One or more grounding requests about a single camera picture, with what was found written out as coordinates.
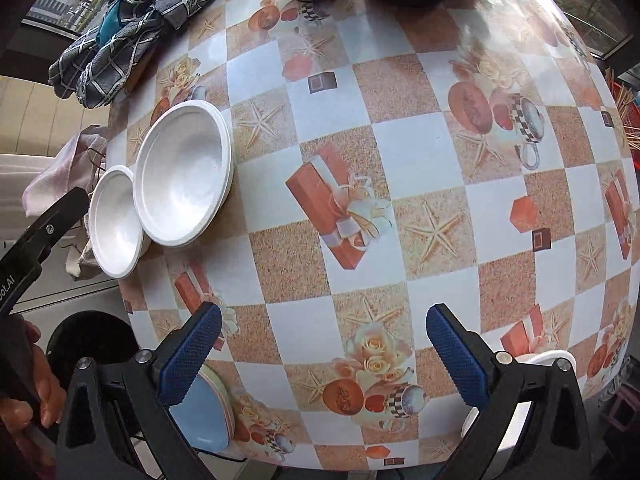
table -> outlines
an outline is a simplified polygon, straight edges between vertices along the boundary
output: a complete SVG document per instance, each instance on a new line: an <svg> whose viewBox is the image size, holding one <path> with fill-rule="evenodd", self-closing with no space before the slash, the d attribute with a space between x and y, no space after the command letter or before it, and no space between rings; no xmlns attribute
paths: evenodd
<svg viewBox="0 0 640 480"><path fill-rule="evenodd" d="M112 105L109 165L188 98L233 131L231 192L120 288L145 348L221 305L206 365L232 396L229 456L446 460L468 407L424 329L439 302L494 350L568 349L584 397L617 373L638 188L604 78L551 0L216 0Z"/></svg>

bowl rim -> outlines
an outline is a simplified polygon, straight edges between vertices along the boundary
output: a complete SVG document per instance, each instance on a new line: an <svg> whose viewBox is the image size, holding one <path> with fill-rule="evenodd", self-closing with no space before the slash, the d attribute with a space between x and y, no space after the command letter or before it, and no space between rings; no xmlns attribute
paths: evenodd
<svg viewBox="0 0 640 480"><path fill-rule="evenodd" d="M144 181L146 162L153 149L156 139L164 131L164 125L167 123L168 118L172 116L182 115L185 113L185 108L192 108L193 112L206 113L216 123L218 128L217 136L220 137L220 144L222 146L222 160L220 171L222 172L224 179L221 181L220 186L216 189L216 200L212 201L207 207L206 213L202 218L191 228L185 235L181 237L163 237L161 234L155 231L155 224L152 220L152 215L147 211L144 204ZM228 180L231 178L233 172L233 160L232 160L232 140L229 133L228 126L220 110L207 101L201 100L189 100L181 102L172 108L169 108L160 118L154 123L154 125L146 134L145 139L140 145L138 155L136 156L136 172L133 177L133 202L136 207L136 212L140 218L140 223L146 234L156 243L165 247L181 247L189 244L195 240L203 231L207 228L216 212L222 205L224 199L225 187L228 184Z"/></svg>
<svg viewBox="0 0 640 480"><path fill-rule="evenodd" d="M89 203L89 220L88 220L88 229L89 229L89 240L91 240L92 250L94 251L94 256L100 268L104 271L104 273L112 278L116 278L117 280L121 278L126 278L133 272L133 269L136 267L138 260L140 259L140 253L142 252L142 245L145 238L145 232L142 228L142 224L140 223L140 218L138 218L138 237L136 240L136 250L134 252L134 256L131 261L127 264L125 269L121 272L114 272L114 270L110 269L109 260L104 256L102 252L102 248L100 246L100 237L98 235L98 231L96 229L96 214L98 208L98 202L100 200L100 196L104 191L105 187L109 185L110 180L115 175L124 175L131 182L131 191L133 196L133 178L134 174L127 166L123 166L118 164L116 166L112 166L109 168L102 178L98 181L95 186L94 192L91 196L91 202Z"/></svg>

plaid cloth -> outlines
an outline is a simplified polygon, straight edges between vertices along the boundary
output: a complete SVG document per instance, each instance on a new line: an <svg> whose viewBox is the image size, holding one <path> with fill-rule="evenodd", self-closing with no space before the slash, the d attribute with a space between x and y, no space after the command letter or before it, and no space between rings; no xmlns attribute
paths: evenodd
<svg viewBox="0 0 640 480"><path fill-rule="evenodd" d="M85 108L111 103L136 63L171 28L178 29L211 0L109 0L123 27L102 47L100 27L73 42L49 68L49 83L66 99L73 92Z"/></svg>

blue gripper pad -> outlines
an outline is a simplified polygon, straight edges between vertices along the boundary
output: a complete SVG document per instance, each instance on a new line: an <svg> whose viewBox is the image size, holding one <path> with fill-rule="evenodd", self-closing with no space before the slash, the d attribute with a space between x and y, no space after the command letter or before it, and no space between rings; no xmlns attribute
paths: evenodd
<svg viewBox="0 0 640 480"><path fill-rule="evenodd" d="M427 334L462 399L482 410L489 402L487 377L482 366L436 307L427 312Z"/></svg>
<svg viewBox="0 0 640 480"><path fill-rule="evenodd" d="M164 406L180 404L198 375L209 351L222 330L222 314L217 305L203 305L189 318L180 332L187 330L173 354L160 370L158 398Z"/></svg>

screw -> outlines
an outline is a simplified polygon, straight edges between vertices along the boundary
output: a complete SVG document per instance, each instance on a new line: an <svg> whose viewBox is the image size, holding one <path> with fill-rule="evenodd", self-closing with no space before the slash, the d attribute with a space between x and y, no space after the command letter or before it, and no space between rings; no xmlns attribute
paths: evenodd
<svg viewBox="0 0 640 480"><path fill-rule="evenodd" d="M513 361L513 357L508 352L498 352L495 355L495 358L498 359L498 362L503 365L509 365Z"/></svg>
<svg viewBox="0 0 640 480"><path fill-rule="evenodd" d="M76 364L76 366L78 367L79 370L86 370L89 365L91 364L91 358L90 357L82 357L80 358L80 360L78 361L78 364Z"/></svg>
<svg viewBox="0 0 640 480"><path fill-rule="evenodd" d="M151 361L153 357L153 352L151 350L141 350L136 354L136 361L140 364L148 363Z"/></svg>
<svg viewBox="0 0 640 480"><path fill-rule="evenodd" d="M568 372L569 370L571 370L571 363L564 357L559 358L556 363L558 363L558 368L560 368L563 372Z"/></svg>

